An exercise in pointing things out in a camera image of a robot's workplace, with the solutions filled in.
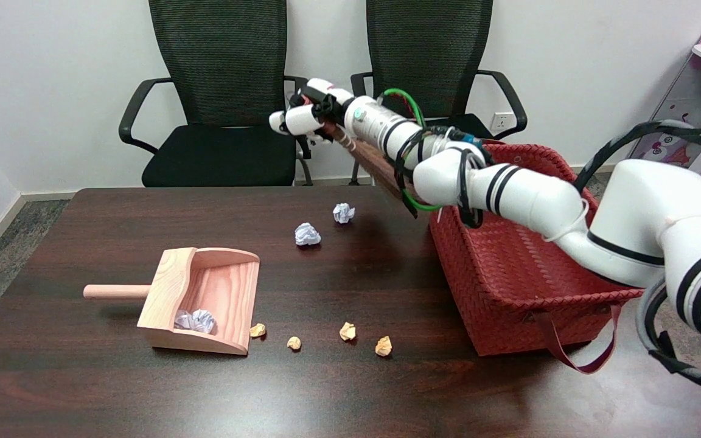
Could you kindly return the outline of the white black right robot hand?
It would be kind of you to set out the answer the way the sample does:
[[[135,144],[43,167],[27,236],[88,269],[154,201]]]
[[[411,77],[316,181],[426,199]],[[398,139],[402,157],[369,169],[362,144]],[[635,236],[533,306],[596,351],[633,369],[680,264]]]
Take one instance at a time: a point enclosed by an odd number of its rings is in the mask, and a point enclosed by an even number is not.
[[[352,92],[327,80],[310,78],[298,86],[286,109],[270,114],[269,126],[281,135],[337,141],[355,99]]]

